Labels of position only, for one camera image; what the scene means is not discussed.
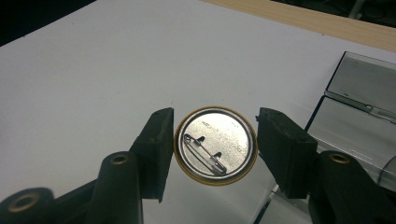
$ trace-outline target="gold rim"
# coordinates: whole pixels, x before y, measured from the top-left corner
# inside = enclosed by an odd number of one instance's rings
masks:
[[[333,153],[329,155],[330,159],[332,159],[332,161],[341,163],[341,164],[348,164],[350,163],[350,159],[342,154],[338,154],[338,153]]]
[[[197,177],[196,175],[192,174],[185,166],[184,166],[184,162],[181,159],[181,156],[178,152],[178,135],[180,134],[180,130],[181,127],[183,126],[183,124],[186,122],[187,119],[189,119],[193,114],[200,112],[202,110],[206,110],[206,109],[223,109],[223,110],[227,110],[230,111],[232,113],[234,113],[235,115],[237,115],[242,121],[244,121],[248,127],[248,130],[251,133],[251,137],[253,139],[253,153],[252,153],[252,159],[251,162],[249,163],[249,166],[247,167],[247,169],[242,172],[241,174],[237,175],[235,178],[230,179],[230,180],[225,180],[225,181],[216,181],[216,182],[211,182],[211,181],[207,181],[207,180],[203,180],[202,178]],[[257,144],[257,138],[256,138],[256,133],[254,132],[253,127],[250,125],[250,123],[248,122],[247,119],[245,119],[244,116],[242,116],[241,114],[239,114],[238,112],[228,108],[228,107],[224,107],[224,106],[219,106],[219,105],[212,105],[212,106],[205,106],[205,107],[201,107],[199,109],[196,109],[192,112],[190,112],[189,115],[187,115],[177,126],[177,130],[175,132],[175,136],[174,136],[174,152],[175,152],[175,157],[176,157],[176,161],[178,163],[178,166],[181,168],[181,170],[186,173],[186,175],[188,175],[191,179],[200,182],[202,184],[208,185],[208,186],[226,186],[226,185],[230,185],[232,183],[235,183],[236,181],[242,179],[244,176],[246,176],[248,174],[248,172],[251,170],[251,168],[253,168],[254,163],[256,162],[257,159],[257,154],[258,154],[258,144]]]
[[[39,199],[40,195],[36,192],[23,194],[9,204],[8,211],[12,213],[24,211],[35,205]]]

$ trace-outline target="white surface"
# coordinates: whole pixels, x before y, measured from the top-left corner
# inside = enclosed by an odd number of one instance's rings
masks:
[[[197,0],[97,1],[0,48],[0,200],[96,178],[128,150],[149,115],[224,105],[257,127],[261,106],[305,126],[343,52],[396,54]],[[163,203],[146,223],[249,223],[274,185],[262,161],[213,188],[172,161]]]
[[[308,211],[308,200],[286,200],[276,194],[265,211],[260,224],[312,224]]]

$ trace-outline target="safety pin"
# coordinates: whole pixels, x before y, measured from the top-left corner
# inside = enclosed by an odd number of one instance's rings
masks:
[[[202,142],[204,140],[205,138],[203,136],[198,139],[195,139],[187,133],[184,134],[184,143],[186,144],[189,151],[194,155],[198,154],[202,158],[202,160],[199,161],[207,168],[209,168],[209,170],[213,174],[225,175],[225,173],[227,172],[227,168],[225,168],[225,166],[221,164],[221,162],[219,162],[218,160],[218,158],[221,156],[221,152],[216,153],[215,156],[210,154],[210,152],[202,145]],[[209,158],[200,152],[202,151],[200,150],[200,148],[204,150],[204,152],[207,154],[207,156],[209,156]]]

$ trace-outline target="metal badge backing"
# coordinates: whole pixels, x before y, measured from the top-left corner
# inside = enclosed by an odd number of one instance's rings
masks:
[[[256,135],[237,112],[221,106],[200,108],[179,124],[175,155],[192,179],[211,186],[245,176],[257,158]]]

